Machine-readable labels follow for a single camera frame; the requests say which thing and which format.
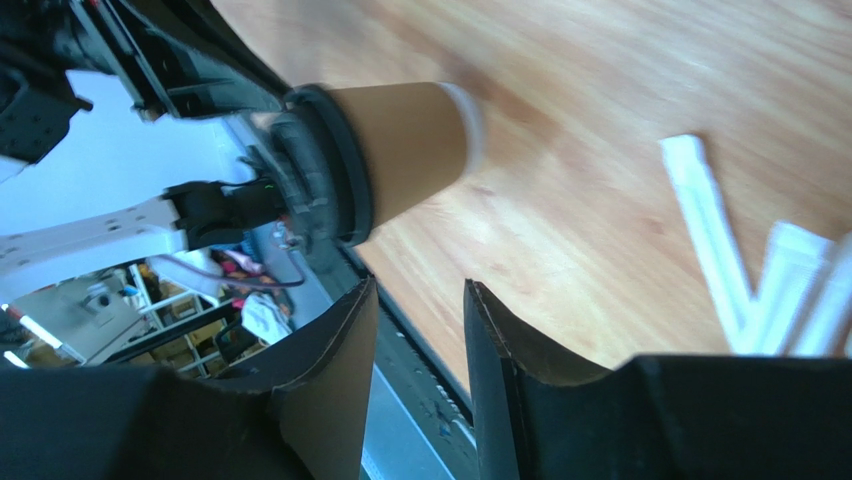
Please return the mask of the black plastic cup lid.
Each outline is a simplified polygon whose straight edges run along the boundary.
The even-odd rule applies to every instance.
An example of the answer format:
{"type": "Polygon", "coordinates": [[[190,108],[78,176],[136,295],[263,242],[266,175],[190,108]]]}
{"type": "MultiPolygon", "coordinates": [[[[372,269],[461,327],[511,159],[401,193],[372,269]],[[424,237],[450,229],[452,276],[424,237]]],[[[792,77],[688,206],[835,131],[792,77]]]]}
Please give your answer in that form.
{"type": "Polygon", "coordinates": [[[291,230],[311,242],[363,243],[374,226],[374,198],[353,124],[319,84],[289,92],[285,103],[288,109],[269,125],[270,170],[291,230]]]}

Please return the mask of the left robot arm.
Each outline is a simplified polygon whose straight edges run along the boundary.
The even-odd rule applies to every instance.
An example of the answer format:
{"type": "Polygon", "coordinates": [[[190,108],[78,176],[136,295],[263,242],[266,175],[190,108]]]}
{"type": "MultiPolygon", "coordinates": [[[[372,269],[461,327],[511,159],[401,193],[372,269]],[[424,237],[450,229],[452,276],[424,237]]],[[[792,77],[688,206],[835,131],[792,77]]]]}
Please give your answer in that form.
{"type": "MultiPolygon", "coordinates": [[[[71,71],[117,77],[146,122],[279,113],[289,85],[208,1],[5,1],[1,154],[43,160],[92,103],[71,71]]],[[[132,207],[1,240],[1,298],[132,259],[238,241],[287,211],[283,189],[195,181],[132,207]]]]}

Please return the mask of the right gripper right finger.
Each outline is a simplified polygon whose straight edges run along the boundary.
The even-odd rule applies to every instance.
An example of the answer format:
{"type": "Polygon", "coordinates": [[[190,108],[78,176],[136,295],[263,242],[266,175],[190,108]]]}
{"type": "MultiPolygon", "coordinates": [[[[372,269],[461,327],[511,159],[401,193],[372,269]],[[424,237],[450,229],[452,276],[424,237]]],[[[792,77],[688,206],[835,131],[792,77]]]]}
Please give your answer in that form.
{"type": "Polygon", "coordinates": [[[639,355],[615,369],[464,291],[484,479],[847,479],[851,364],[639,355]]]}

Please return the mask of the brown paper coffee cup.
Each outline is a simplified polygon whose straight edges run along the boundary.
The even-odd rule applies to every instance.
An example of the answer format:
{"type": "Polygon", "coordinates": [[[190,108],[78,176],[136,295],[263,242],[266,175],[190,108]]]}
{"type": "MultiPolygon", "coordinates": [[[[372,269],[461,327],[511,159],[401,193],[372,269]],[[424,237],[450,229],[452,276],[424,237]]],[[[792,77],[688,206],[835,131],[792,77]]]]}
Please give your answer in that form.
{"type": "Polygon", "coordinates": [[[478,100],[457,84],[403,83],[330,94],[364,154],[374,228],[476,173],[484,163],[484,116],[478,100]]]}

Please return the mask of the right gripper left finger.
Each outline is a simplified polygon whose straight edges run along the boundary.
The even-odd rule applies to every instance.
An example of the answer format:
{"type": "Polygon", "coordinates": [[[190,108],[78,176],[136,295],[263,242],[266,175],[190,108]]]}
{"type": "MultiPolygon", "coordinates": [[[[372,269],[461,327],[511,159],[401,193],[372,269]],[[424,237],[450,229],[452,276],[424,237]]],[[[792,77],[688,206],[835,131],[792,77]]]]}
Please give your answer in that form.
{"type": "Polygon", "coordinates": [[[378,329],[373,279],[208,380],[166,367],[7,369],[5,479],[356,479],[378,329]]]}

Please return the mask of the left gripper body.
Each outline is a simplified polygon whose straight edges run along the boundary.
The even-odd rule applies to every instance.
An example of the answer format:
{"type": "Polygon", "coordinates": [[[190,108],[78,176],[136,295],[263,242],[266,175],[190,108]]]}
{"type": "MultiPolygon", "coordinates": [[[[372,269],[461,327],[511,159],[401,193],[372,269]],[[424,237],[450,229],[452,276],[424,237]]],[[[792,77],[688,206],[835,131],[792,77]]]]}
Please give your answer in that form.
{"type": "Polygon", "coordinates": [[[280,111],[290,89],[209,1],[4,1],[2,156],[41,161],[92,109],[71,71],[117,77],[146,122],[280,111]]]}

